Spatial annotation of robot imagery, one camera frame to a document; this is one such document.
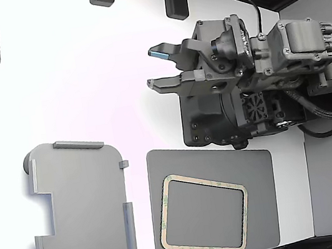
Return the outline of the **gray printed gripper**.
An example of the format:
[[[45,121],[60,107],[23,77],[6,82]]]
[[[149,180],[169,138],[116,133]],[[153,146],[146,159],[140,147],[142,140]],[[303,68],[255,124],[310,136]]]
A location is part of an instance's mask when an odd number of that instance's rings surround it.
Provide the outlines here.
[[[244,22],[236,15],[222,20],[196,23],[193,44],[161,43],[149,49],[148,55],[175,63],[177,69],[196,66],[178,76],[149,79],[147,85],[159,94],[190,95],[197,82],[205,84],[205,91],[231,91],[246,71],[255,64]]]

